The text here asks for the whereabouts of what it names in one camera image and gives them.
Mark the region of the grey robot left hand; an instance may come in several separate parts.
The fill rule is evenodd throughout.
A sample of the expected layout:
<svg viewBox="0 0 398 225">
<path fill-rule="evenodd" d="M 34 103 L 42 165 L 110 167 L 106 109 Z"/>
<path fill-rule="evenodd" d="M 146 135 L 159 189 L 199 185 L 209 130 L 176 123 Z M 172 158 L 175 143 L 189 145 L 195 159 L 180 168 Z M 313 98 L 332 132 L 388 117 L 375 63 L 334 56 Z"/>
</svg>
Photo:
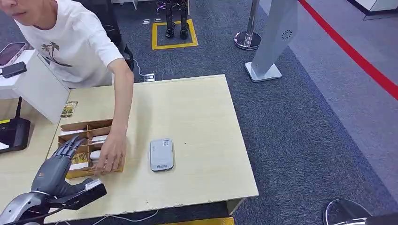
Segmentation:
<svg viewBox="0 0 398 225">
<path fill-rule="evenodd" d="M 84 138 L 76 135 L 62 144 L 50 158 L 46 159 L 33 179 L 31 191 L 62 198 L 85 190 L 85 185 L 92 182 L 92 178 L 87 178 L 75 185 L 71 185 L 65 180 L 71 166 L 71 160 L 84 140 Z"/>
</svg>

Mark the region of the person's left hand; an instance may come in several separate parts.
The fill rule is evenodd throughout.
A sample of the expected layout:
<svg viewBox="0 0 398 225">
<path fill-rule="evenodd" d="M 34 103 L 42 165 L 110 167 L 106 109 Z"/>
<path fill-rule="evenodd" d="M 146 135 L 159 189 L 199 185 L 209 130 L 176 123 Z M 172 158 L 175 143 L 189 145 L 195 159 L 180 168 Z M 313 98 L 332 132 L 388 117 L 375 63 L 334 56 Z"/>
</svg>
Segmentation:
<svg viewBox="0 0 398 225">
<path fill-rule="evenodd" d="M 126 155 L 126 129 L 111 129 L 103 143 L 98 163 L 95 166 L 95 176 L 110 173 L 124 163 Z"/>
</svg>

